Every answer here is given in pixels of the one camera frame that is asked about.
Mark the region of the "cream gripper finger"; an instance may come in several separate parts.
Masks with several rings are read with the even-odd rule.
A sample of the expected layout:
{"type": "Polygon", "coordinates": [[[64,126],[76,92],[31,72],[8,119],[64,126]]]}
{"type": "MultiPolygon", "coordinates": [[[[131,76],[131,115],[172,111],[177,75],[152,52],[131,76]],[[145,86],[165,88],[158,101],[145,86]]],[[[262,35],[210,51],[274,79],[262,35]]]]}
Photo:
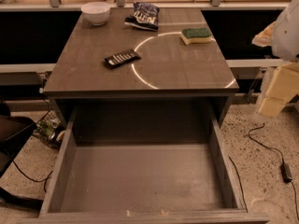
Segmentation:
{"type": "Polygon", "coordinates": [[[299,62],[285,62],[274,70],[258,113],[268,118],[276,117],[286,104],[298,94],[299,62]]]}
{"type": "Polygon", "coordinates": [[[275,28],[275,22],[269,24],[260,33],[253,37],[251,43],[258,47],[271,47],[272,46],[272,34],[275,28]]]}

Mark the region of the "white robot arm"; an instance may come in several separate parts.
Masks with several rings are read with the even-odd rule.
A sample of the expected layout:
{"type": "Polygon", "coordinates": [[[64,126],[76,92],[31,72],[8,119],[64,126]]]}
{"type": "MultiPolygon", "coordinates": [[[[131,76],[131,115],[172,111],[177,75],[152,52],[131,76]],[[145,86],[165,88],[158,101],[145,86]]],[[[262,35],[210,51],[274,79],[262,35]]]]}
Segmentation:
{"type": "Polygon", "coordinates": [[[252,43],[270,46],[272,54],[283,60],[275,69],[258,108],[259,114],[276,117],[299,94],[299,0],[291,0],[274,22],[254,36],[252,43]]]}

